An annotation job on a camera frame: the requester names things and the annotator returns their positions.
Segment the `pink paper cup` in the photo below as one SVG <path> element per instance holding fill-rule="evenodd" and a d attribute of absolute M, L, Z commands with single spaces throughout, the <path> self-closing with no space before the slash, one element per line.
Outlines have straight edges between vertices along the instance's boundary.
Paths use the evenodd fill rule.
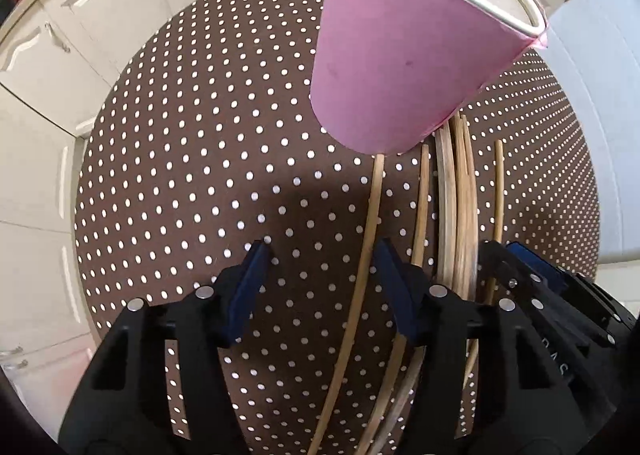
<path fill-rule="evenodd" d="M 537 0 L 323 0 L 312 110 L 355 152 L 407 152 L 547 27 Z"/>

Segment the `bamboo chopstick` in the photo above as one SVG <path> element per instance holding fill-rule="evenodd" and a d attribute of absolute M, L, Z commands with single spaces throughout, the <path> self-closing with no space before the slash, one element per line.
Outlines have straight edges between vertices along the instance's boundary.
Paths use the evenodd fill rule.
<path fill-rule="evenodd" d="M 495 151 L 495 211 L 494 211 L 494 233 L 492 233 L 492 240 L 502 241 L 503 233 L 503 218 L 504 218 L 504 154 L 503 143 L 498 138 L 494 145 Z M 478 357 L 478 340 L 474 339 L 471 342 L 469 349 L 469 356 L 466 359 L 465 372 L 463 386 L 466 387 L 468 379 L 472 374 L 473 367 Z"/>
<path fill-rule="evenodd" d="M 358 269 L 354 292 L 352 293 L 352 301 L 350 301 L 346 327 L 341 343 L 340 351 L 338 351 L 337 361 L 334 366 L 331 384 L 326 401 L 324 401 L 322 412 L 319 416 L 314 436 L 312 437 L 307 453 L 316 455 L 320 451 L 321 443 L 328 429 L 333 410 L 340 395 L 341 386 L 348 366 L 352 346 L 355 342 L 359 316 L 363 304 L 364 294 L 369 277 L 369 269 L 372 258 L 372 251 L 375 242 L 376 228 L 378 227 L 378 212 L 380 211 L 381 194 L 383 186 L 385 156 L 378 154 L 374 158 L 373 170 L 371 175 L 371 189 L 367 211 L 366 224 L 364 224 L 362 246 L 358 260 Z"/>
<path fill-rule="evenodd" d="M 469 298 L 469 189 L 463 122 L 459 114 L 450 120 L 454 138 L 454 175 L 457 191 L 456 253 L 454 254 L 454 291 L 459 297 Z"/>
<path fill-rule="evenodd" d="M 416 223 L 413 229 L 411 247 L 411 264 L 423 267 L 424 241 L 428 220 L 428 184 L 430 184 L 430 160 L 428 160 L 428 145 L 420 145 L 420 175 L 418 196 L 416 196 Z M 405 375 L 401 380 L 402 361 L 410 347 L 408 337 L 397 327 L 390 359 L 386 365 L 380 391 L 366 429 L 360 438 L 356 454 L 378 454 L 384 446 L 388 435 L 393 431 L 398 417 L 409 400 L 410 391 L 420 371 L 423 349 L 413 349 L 411 360 Z"/>
<path fill-rule="evenodd" d="M 468 177 L 468 192 L 469 192 L 469 266 L 468 266 L 468 279 L 469 290 L 468 296 L 472 301 L 476 300 L 477 293 L 477 262 L 478 262 L 478 216 L 477 216 L 477 188 L 475 178 L 475 163 L 473 155 L 473 147 L 471 134 L 469 130 L 469 121 L 465 115 L 461 116 L 463 137 L 464 137 L 464 150 L 466 160 L 466 175 Z"/>
<path fill-rule="evenodd" d="M 454 179 L 454 158 L 452 158 L 451 136 L 449 124 L 445 123 L 435 132 L 435 156 L 437 162 L 438 184 L 438 261 L 436 281 L 451 288 L 454 282 L 454 250 L 456 250 L 457 195 Z M 367 429 L 358 445 L 358 454 L 377 454 L 384 444 L 386 435 L 393 430 L 395 420 L 393 412 L 401 412 L 407 401 L 408 392 L 412 388 L 420 371 L 422 352 L 414 353 L 405 379 L 395 393 L 396 401 L 392 410 L 386 414 L 388 403 L 392 398 L 394 386 L 400 371 L 402 359 L 408 345 L 408 338 L 398 331 L 394 338 L 392 353 L 388 361 L 382 386 L 374 410 L 370 416 Z"/>

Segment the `cream kitchen base cabinets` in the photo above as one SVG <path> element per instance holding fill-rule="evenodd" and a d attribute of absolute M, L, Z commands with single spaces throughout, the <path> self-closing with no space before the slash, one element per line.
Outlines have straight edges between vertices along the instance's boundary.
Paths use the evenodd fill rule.
<path fill-rule="evenodd" d="M 197 0 L 25 0 L 1 37 L 1 366 L 60 427 L 98 344 L 75 209 L 96 116 L 124 66 Z"/>

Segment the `brown polka dot tablecloth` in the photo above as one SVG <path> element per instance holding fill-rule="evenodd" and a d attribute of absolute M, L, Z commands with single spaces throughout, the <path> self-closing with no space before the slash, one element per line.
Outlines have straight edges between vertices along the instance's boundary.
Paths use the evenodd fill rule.
<path fill-rule="evenodd" d="M 356 282 L 373 156 L 336 143 L 309 85 L 323 0 L 197 0 L 124 66 L 96 116 L 78 185 L 77 262 L 104 337 L 135 297 L 180 300 L 270 243 L 270 279 L 240 342 L 220 351 L 255 454 L 305 454 Z M 474 150 L 478 236 L 594 277 L 597 183 L 582 126 L 536 50 L 461 109 Z M 353 454 L 395 336 L 371 267 L 352 357 L 319 454 Z"/>

